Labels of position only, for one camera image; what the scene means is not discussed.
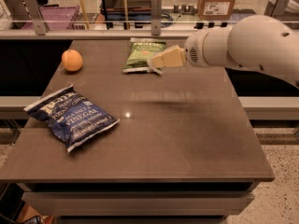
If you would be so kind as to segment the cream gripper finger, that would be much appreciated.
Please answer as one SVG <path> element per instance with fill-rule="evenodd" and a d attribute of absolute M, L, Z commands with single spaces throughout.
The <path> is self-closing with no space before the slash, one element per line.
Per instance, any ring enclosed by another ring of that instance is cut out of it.
<path fill-rule="evenodd" d="M 152 69 L 181 67 L 185 63 L 185 51 L 180 46 L 172 46 L 162 52 L 158 52 L 148 59 L 148 65 Z"/>

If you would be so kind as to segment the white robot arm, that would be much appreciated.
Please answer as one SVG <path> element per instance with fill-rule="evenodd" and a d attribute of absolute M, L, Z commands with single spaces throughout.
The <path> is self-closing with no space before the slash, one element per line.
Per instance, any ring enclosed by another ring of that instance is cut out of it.
<path fill-rule="evenodd" d="M 299 83 L 299 35 L 272 17 L 253 15 L 226 28 L 190 35 L 184 46 L 172 46 L 148 59 L 151 70 L 165 67 L 225 67 L 253 71 Z"/>

